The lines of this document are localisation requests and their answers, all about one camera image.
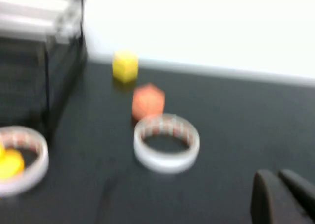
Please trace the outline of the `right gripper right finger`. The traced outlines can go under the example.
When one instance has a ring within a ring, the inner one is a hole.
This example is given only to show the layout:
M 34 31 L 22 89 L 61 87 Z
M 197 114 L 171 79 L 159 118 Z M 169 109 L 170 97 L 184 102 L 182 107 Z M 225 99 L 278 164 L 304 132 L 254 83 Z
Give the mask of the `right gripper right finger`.
M 315 185 L 298 173 L 283 169 L 278 177 L 291 191 L 297 202 L 303 207 L 308 216 L 315 221 Z

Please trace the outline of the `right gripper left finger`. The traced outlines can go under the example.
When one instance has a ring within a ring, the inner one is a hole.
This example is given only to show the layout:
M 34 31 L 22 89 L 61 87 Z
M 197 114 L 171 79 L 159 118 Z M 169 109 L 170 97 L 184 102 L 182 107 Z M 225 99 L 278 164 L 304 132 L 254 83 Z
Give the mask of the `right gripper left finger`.
M 268 170 L 256 172 L 251 197 L 253 224 L 306 224 L 308 214 L 287 186 Z

